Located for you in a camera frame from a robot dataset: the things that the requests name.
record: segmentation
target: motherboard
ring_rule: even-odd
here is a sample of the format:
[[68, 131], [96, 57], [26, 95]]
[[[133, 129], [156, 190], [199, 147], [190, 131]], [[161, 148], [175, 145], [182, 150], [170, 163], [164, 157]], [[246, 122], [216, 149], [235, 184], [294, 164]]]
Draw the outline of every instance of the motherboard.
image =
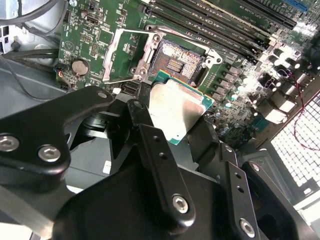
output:
[[[171, 99], [154, 104], [162, 115], [204, 115], [237, 148], [285, 122], [299, 86], [319, 74], [319, 15], [318, 0], [72, 1], [57, 68], [74, 90], [95, 85], [134, 95], [141, 82], [157, 86], [154, 101]], [[168, 130], [183, 125], [180, 135], [167, 139], [178, 144], [193, 122], [174, 123]]]

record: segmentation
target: cable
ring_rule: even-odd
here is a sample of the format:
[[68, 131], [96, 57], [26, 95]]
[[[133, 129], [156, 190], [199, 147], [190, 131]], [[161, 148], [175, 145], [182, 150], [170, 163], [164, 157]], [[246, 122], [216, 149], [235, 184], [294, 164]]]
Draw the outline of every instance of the cable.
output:
[[[20, 4], [21, 1], [22, 1], [22, 0], [18, 0], [19, 6], [22, 6], [22, 4]], [[64, 1], [63, 10], [62, 10], [61, 16], [60, 16], [60, 18], [59, 18], [59, 21], [58, 21], [57, 24], [54, 26], [54, 28], [51, 29], [51, 30], [48, 31], [48, 32], [42, 32], [42, 31], [36, 29], [35, 27], [30, 27], [30, 26], [28, 26], [28, 25], [25, 24], [25, 23], [22, 23], [22, 26], [23, 26], [26, 30], [28, 30], [30, 33], [34, 34], [34, 35], [37, 35], [37, 36], [42, 37], [42, 38], [48, 37], [48, 36], [54, 34], [54, 33], [57, 31], [57, 28], [58, 28], [58, 27], [60, 26], [60, 24], [63, 22], [64, 17], [65, 17], [65, 15], [66, 15], [66, 13], [67, 13], [67, 10], [68, 10], [68, 5], [69, 5], [69, 2], [65, 0], [65, 1]]]
[[296, 78], [294, 76], [290, 76], [294, 82], [295, 82], [295, 86], [298, 90], [298, 96], [299, 96], [299, 99], [301, 101], [301, 110], [300, 112], [298, 113], [298, 117], [297, 119], [294, 121], [294, 124], [293, 124], [293, 136], [295, 138], [295, 140], [305, 149], [309, 149], [309, 150], [312, 150], [312, 151], [320, 151], [320, 148], [312, 148], [310, 146], [307, 146], [307, 145], [304, 145], [302, 142], [300, 142], [300, 140], [298, 139], [297, 137], [297, 123], [299, 121], [299, 119], [304, 115], [305, 113], [305, 110], [306, 110], [306, 106], [305, 106], [305, 103], [304, 103], [304, 99], [303, 99], [303, 96], [302, 96], [302, 92], [300, 91], [300, 84], [296, 81]]
[[[15, 73], [15, 71], [13, 70], [13, 68], [10, 66], [10, 64], [8, 63], [8, 61], [2, 56], [0, 55], [0, 61], [7, 66], [7, 68], [9, 69], [9, 71], [11, 72], [11, 74], [13, 75], [14, 79], [16, 80], [16, 82], [19, 84], [20, 88], [22, 89], [22, 91], [31, 99], [37, 100], [37, 101], [50, 101], [54, 98], [40, 98], [40, 97], [36, 97], [33, 96], [32, 94], [30, 94], [24, 87], [24, 85], [22, 84], [22, 82], [20, 81], [19, 77], [17, 76], [17, 74]], [[62, 73], [60, 74], [60, 72], [58, 72], [59, 77], [61, 77], [62, 81], [64, 81], [67, 85], [68, 85], [68, 90], [63, 94], [66, 95], [68, 94], [71, 90], [72, 90], [72, 86], [71, 83], [62, 75]]]
[[10, 51], [2, 54], [5, 59], [56, 59], [59, 56], [58, 49], [35, 49], [28, 51]]
[[40, 6], [36, 10], [33, 10], [32, 12], [29, 12], [25, 15], [18, 16], [16, 18], [0, 19], [0, 26], [23, 24], [33, 19], [37, 19], [41, 17], [43, 14], [47, 13], [50, 9], [52, 9], [54, 5], [57, 4], [58, 1], [59, 0], [49, 0], [47, 3]]

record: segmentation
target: green circuit board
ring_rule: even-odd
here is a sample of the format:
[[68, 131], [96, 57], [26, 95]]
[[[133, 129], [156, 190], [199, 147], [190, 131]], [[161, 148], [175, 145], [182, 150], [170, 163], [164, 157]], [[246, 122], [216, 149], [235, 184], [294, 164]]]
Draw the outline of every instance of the green circuit board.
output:
[[[131, 93], [133, 83], [139, 81], [103, 82], [106, 53], [117, 29], [146, 30], [148, 25], [166, 26], [210, 46], [222, 61], [214, 64], [193, 87], [215, 100], [209, 110], [219, 110], [221, 116], [212, 116], [212, 124], [218, 133], [228, 124], [228, 132], [219, 133], [219, 136], [234, 147], [243, 141], [244, 130], [252, 128], [255, 122], [248, 96], [257, 96], [258, 105], [273, 94], [258, 79], [269, 74], [284, 83], [274, 71], [271, 61], [274, 50], [283, 50], [295, 61], [308, 60], [304, 53], [313, 46], [312, 40], [318, 34], [319, 14], [320, 4], [314, 0], [78, 0], [76, 6], [68, 7], [64, 18], [59, 64], [75, 90], [96, 85], [110, 92], [120, 88], [124, 93]], [[122, 34], [112, 56], [111, 82], [133, 78], [132, 69], [144, 55], [147, 38], [148, 35], [141, 33]], [[203, 48], [177, 35], [167, 34], [163, 40], [194, 54], [205, 55]], [[87, 64], [84, 75], [75, 74], [72, 68], [72, 63], [78, 59]], [[285, 61], [281, 64], [291, 68]], [[250, 79], [249, 84], [244, 83], [243, 76]], [[223, 80], [227, 81], [226, 85], [221, 85]], [[237, 94], [237, 98], [231, 99], [231, 93]], [[226, 107], [226, 101], [230, 101], [231, 106]]]

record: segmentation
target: silver metal frame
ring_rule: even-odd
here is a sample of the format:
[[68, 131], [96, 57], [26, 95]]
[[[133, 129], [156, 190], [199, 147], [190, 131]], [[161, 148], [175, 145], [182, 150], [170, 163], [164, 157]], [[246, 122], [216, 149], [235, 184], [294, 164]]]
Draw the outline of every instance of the silver metal frame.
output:
[[[131, 72], [133, 73], [133, 77], [129, 77], [125, 79], [116, 79], [111, 81], [110, 73], [114, 63], [113, 56], [116, 50], [118, 49], [120, 38], [124, 32], [148, 34], [148, 39], [143, 49], [144, 55], [138, 62], [137, 67], [134, 67], [131, 69]], [[200, 41], [193, 40], [189, 36], [182, 34], [178, 31], [175, 31], [169, 27], [160, 26], [160, 25], [147, 25], [145, 27], [145, 30], [130, 30], [125, 28], [118, 28], [115, 31], [113, 41], [110, 44], [108, 51], [105, 54], [105, 58], [103, 62], [103, 67], [105, 69], [104, 76], [102, 79], [103, 83], [114, 84], [114, 83], [120, 83], [120, 82], [132, 81], [132, 80], [140, 80], [142, 82], [151, 84], [152, 82], [148, 80], [148, 71], [150, 68], [151, 60], [154, 56], [155, 51], [158, 49], [158, 46], [162, 38], [167, 34], [178, 36], [183, 40], [185, 40], [186, 42], [191, 43], [197, 47], [200, 47], [205, 51], [206, 58], [204, 60], [204, 63], [202, 64], [202, 67], [206, 68], [206, 72], [203, 74], [200, 82], [202, 82], [207, 77], [209, 70], [213, 65], [222, 63], [221, 56], [209, 45], [206, 45]]]

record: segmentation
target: screw hole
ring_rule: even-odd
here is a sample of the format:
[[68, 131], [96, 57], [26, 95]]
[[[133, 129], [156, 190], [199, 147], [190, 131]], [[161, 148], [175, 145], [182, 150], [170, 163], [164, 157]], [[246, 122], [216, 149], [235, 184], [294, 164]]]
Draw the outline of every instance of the screw hole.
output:
[[160, 138], [158, 136], [153, 136], [153, 140], [155, 140], [156, 142], [160, 142]]
[[238, 191], [239, 191], [240, 193], [242, 193], [242, 194], [245, 193], [245, 191], [244, 191], [240, 186], [236, 186], [236, 188], [238, 189]]
[[167, 156], [163, 153], [163, 152], [160, 152], [159, 153], [159, 157], [162, 159], [162, 160], [167, 160]]
[[235, 172], [234, 174], [235, 174], [235, 176], [236, 176], [238, 179], [241, 179], [241, 176], [240, 176], [239, 173]]
[[144, 106], [142, 106], [142, 104], [138, 101], [134, 101], [134, 105], [136, 105], [138, 108], [143, 109]]

